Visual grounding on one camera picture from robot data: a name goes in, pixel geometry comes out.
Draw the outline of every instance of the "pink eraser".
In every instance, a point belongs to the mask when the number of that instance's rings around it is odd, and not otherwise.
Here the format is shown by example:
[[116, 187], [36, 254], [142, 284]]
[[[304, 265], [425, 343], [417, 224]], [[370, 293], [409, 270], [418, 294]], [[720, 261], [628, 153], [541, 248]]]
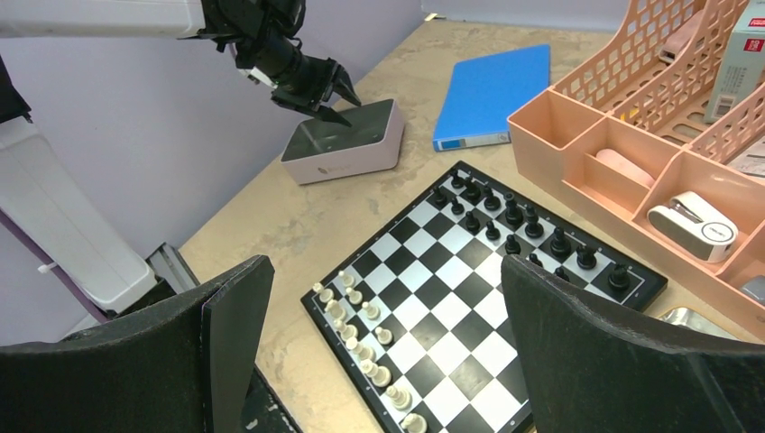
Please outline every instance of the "pink eraser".
[[621, 153], [612, 149], [603, 149], [595, 155], [598, 161], [619, 171], [624, 176], [640, 183], [646, 188], [650, 188], [656, 183], [644, 169], [635, 165], [634, 162], [624, 158]]

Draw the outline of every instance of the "table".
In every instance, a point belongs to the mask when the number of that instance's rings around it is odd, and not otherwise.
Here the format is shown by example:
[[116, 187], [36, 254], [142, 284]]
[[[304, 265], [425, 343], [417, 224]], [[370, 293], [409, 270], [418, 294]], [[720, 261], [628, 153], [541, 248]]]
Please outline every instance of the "table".
[[[430, 143], [455, 62], [549, 43], [554, 82], [610, 39], [605, 33], [426, 22], [356, 86], [363, 101], [395, 98], [407, 120], [394, 170], [299, 187], [273, 161], [183, 245], [181, 253], [202, 281], [252, 255], [271, 257], [276, 276], [256, 362], [304, 431], [381, 430], [300, 297], [456, 161], [474, 165], [630, 253], [522, 178], [510, 146], [435, 153]], [[674, 281], [647, 313], [657, 317], [679, 306], [699, 311], [741, 339], [758, 341]]]

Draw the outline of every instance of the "white wall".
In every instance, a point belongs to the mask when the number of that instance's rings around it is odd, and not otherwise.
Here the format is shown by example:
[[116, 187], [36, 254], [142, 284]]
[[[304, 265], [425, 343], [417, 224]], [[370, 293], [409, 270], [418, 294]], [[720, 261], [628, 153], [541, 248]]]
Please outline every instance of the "white wall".
[[[419, 0], [309, 0], [307, 9], [303, 52], [340, 61], [354, 80], [422, 19]], [[54, 151], [143, 256], [183, 244], [305, 118], [273, 105], [209, 41], [5, 40], [0, 52]], [[54, 341], [85, 317], [37, 266], [0, 227], [0, 345]]]
[[615, 31], [629, 0], [422, 0], [422, 9], [452, 21]]

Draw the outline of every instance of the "chess board border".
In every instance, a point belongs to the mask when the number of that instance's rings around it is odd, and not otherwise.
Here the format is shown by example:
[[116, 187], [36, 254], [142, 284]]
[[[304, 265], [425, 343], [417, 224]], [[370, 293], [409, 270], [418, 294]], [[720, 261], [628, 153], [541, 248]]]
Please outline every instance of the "chess board border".
[[[611, 247], [603, 241], [600, 241], [596, 237], [588, 234], [585, 230], [548, 211], [545, 207], [538, 205], [536, 202], [526, 198], [521, 193], [515, 191], [514, 189], [510, 189], [498, 180], [495, 180], [491, 176], [486, 175], [482, 171], [474, 168], [464, 161], [458, 161], [444, 174], [439, 176], [430, 186], [423, 189], [422, 193], [415, 197], [409, 203], [409, 205], [402, 209], [401, 212], [393, 217], [366, 242], [359, 246], [354, 253], [343, 260], [320, 282], [324, 285], [328, 285], [337, 276], [338, 272], [348, 268], [351, 264], [353, 264], [356, 259], [361, 257], [362, 254], [369, 250], [372, 245], [377, 242], [383, 235], [390, 232], [390, 230], [398, 225], [402, 219], [407, 217], [413, 208], [415, 208], [422, 201], [425, 201], [432, 193], [431, 190], [433, 188], [442, 185], [444, 181], [448, 180], [450, 178], [449, 171], [452, 169], [458, 169], [468, 173], [469, 175], [472, 175], [474, 179], [481, 181], [485, 185], [489, 185], [494, 191], [497, 191], [501, 194], [501, 198], [505, 193], [513, 193], [519, 206], [534, 206], [538, 211], [539, 219], [546, 219], [554, 226], [565, 226], [569, 230], [574, 230], [576, 232], [576, 239], [585, 242], [588, 245], [597, 245], [598, 251], [600, 253], [610, 257], [615, 262], [638, 264], [638, 267], [633, 266], [630, 271], [644, 280], [642, 284], [643, 287], [651, 288], [651, 290], [643, 290], [640, 296], [633, 296], [634, 293], [631, 294], [627, 299], [624, 300], [622, 303], [623, 306], [630, 309], [635, 309], [637, 311], [643, 311], [655, 298], [658, 297], [659, 294], [661, 294], [662, 291], [664, 291], [664, 289], [666, 289], [668, 282], [667, 278], [650, 270], [648, 267], [642, 265], [642, 263], [638, 263], [636, 260], [630, 258], [626, 254], [623, 254], [619, 250]], [[313, 290], [309, 290], [308, 293], [300, 298], [300, 302], [303, 304], [303, 307], [309, 313], [311, 319], [313, 319], [314, 325], [316, 325], [324, 339], [327, 340], [327, 345], [329, 345], [329, 347], [335, 353], [335, 356], [337, 357], [338, 361], [340, 361], [343, 369], [351, 378], [351, 382], [353, 383], [354, 387], [361, 394], [364, 402], [371, 409], [372, 414], [383, 427], [383, 430], [391, 433], [400, 433], [402, 431], [401, 426], [399, 426], [398, 423], [395, 422], [393, 418], [388, 414], [388, 410], [383, 406], [381, 395], [372, 388], [372, 386], [369, 384], [369, 381], [367, 381], [366, 377], [361, 373], [361, 370], [356, 366], [355, 359], [346, 350], [342, 341], [337, 337], [335, 329], [327, 323], [324, 317], [324, 311], [317, 306], [316, 302], [314, 302], [314, 295], [315, 293]], [[506, 433], [521, 433], [531, 428], [533, 425], [533, 415], [531, 413], [530, 403], [526, 402], [526, 404], [523, 404], [512, 419], [516, 421], [515, 427], [512, 431], [508, 431]]]

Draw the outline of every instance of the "blue folder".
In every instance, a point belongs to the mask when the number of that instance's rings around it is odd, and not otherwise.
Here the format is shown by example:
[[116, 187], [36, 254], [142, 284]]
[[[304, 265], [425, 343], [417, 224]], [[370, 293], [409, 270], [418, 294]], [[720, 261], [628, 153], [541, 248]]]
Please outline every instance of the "blue folder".
[[437, 152], [510, 143], [507, 116], [549, 86], [549, 45], [458, 62], [433, 133]]

